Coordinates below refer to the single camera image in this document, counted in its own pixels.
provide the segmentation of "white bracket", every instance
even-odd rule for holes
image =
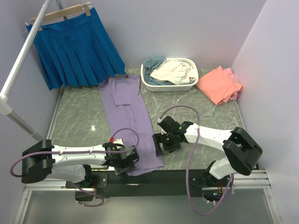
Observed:
[[[13,109],[7,105],[8,97],[0,96],[0,113],[3,115],[9,115]]]

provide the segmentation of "blue cloth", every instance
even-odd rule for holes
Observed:
[[[48,88],[98,85],[107,77],[125,74],[125,64],[110,40],[96,10],[91,16],[42,26],[34,44]]]
[[[158,56],[158,57],[149,57],[148,59],[145,59],[142,64],[145,68],[145,73],[144,73],[144,80],[147,84],[150,85],[173,85],[172,82],[165,81],[161,82],[153,77],[151,77],[151,73],[153,70],[157,67],[160,66],[164,61],[166,60],[165,57]]]

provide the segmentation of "wooden hanger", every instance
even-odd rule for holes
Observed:
[[[45,17],[43,19],[43,22],[49,22],[51,20],[59,19],[59,18],[65,17],[67,15],[79,13],[79,12],[82,12],[82,10],[85,11],[87,16],[91,16],[91,13],[90,13],[90,10],[89,10],[90,6],[88,6],[89,3],[90,2],[88,2],[88,3],[83,2],[82,4],[79,4],[79,5],[64,8],[64,9],[58,10],[58,11],[53,12],[53,13],[48,13],[48,14],[45,15]],[[32,23],[34,23],[35,20],[36,20],[36,17],[31,19],[30,21]]]

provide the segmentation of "gray cloth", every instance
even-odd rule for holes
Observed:
[[[148,59],[145,59],[142,64],[145,68],[144,73],[144,80],[147,84],[150,85],[174,85],[172,82],[165,81],[161,82],[153,77],[151,77],[151,73],[153,70],[160,66],[164,61],[166,60],[165,57],[158,56],[158,57],[149,57]]]

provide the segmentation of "white laundry basket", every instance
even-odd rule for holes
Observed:
[[[177,60],[180,62],[186,62],[188,63],[193,69],[195,69],[195,81],[192,84],[185,84],[185,85],[150,85],[145,82],[144,80],[144,73],[145,73],[145,68],[143,67],[143,64],[141,64],[141,80],[145,84],[145,88],[148,91],[151,92],[176,92],[176,91],[188,91],[198,82],[198,71],[196,68],[195,63],[188,59],[188,58],[167,58],[168,60]]]

